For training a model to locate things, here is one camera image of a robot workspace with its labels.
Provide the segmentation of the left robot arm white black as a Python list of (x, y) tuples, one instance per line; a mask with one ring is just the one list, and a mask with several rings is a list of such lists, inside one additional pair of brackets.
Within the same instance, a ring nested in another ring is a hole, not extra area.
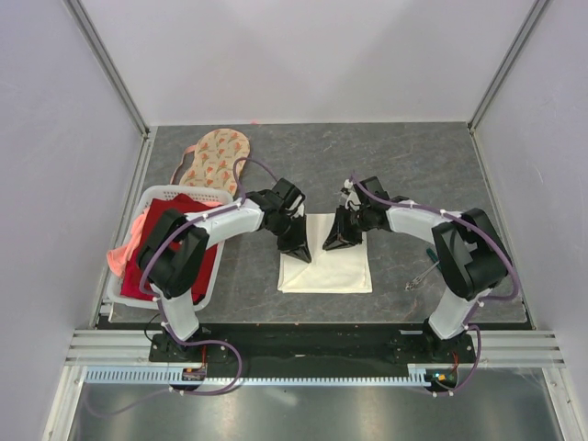
[(172, 336), (170, 351), (182, 361), (201, 351), (198, 318), (191, 289), (213, 246), (233, 237), (266, 230), (277, 238), (281, 254), (311, 262), (305, 195), (281, 178), (270, 189), (252, 191), (230, 204), (197, 213), (162, 213), (137, 256), (140, 288), (154, 296), (163, 327)]

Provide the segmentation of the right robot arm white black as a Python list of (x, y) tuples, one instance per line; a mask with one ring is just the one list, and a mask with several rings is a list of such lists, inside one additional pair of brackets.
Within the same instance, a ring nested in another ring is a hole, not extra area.
[(421, 350), (431, 361), (442, 361), (469, 326), (479, 302), (506, 277), (516, 279), (514, 267), (487, 213), (482, 209), (452, 212), (418, 204), (383, 189), (375, 176), (347, 180), (345, 204), (336, 209), (334, 224), (322, 249), (332, 251), (363, 242), (371, 230), (410, 235), (435, 247), (437, 267), (446, 288), (423, 324)]

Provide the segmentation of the white cloth napkin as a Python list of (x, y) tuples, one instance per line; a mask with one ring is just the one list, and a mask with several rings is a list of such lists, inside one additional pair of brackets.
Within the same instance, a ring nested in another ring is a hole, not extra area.
[(371, 293), (367, 237), (350, 248), (324, 251), (322, 244), (334, 223), (334, 214), (308, 214), (307, 238), (311, 262), (282, 254), (277, 290), (283, 293)]

